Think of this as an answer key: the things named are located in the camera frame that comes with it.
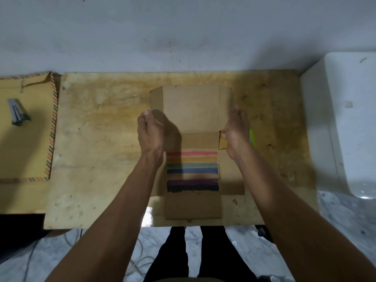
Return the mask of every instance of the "hand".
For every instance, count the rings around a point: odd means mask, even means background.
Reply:
[[[149,110],[144,110],[137,118],[138,142],[141,147],[141,155],[151,154],[155,156],[158,166],[163,162],[164,130]]]
[[[247,112],[240,110],[238,105],[229,112],[229,120],[224,127],[221,137],[227,140],[227,154],[232,160],[238,160],[241,151],[249,142],[250,124]]]

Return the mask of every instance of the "purple stripe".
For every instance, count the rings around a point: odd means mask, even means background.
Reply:
[[[167,186],[172,185],[218,185],[218,179],[168,180]]]

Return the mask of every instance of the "person's left hand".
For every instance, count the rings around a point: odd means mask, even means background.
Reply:
[[[137,122],[141,154],[150,153],[156,156],[158,164],[161,165],[164,146],[163,125],[154,118],[149,110],[144,110],[137,118]]]

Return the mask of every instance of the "black stripe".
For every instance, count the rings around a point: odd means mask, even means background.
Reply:
[[[171,185],[167,186],[167,192],[177,193],[181,191],[219,191],[217,185]]]

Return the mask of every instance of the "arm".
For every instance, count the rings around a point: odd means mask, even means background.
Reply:
[[[275,173],[249,142],[247,113],[230,112],[223,135],[228,155],[296,281],[376,281],[376,268]]]
[[[163,127],[138,118],[141,157],[115,199],[51,272],[46,282],[123,281],[163,161]]]

